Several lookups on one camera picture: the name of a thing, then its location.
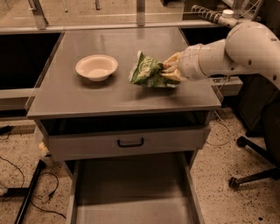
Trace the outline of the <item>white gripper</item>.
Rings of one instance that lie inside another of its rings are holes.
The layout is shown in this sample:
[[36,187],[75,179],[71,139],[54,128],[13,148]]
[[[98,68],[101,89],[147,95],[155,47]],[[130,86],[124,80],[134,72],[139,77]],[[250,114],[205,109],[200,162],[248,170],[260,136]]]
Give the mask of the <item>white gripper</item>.
[[183,52],[174,53],[163,62],[161,75],[172,81],[204,80],[208,77],[206,48],[202,44],[190,45]]

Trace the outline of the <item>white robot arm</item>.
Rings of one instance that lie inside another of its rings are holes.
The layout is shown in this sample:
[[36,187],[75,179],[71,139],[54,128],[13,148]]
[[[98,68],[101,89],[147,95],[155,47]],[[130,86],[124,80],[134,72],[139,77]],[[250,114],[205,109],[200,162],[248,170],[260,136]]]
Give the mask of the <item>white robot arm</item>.
[[190,45],[163,66],[161,75],[173,81],[199,81],[217,74],[260,74],[280,89],[280,40],[263,24],[241,23],[224,39]]

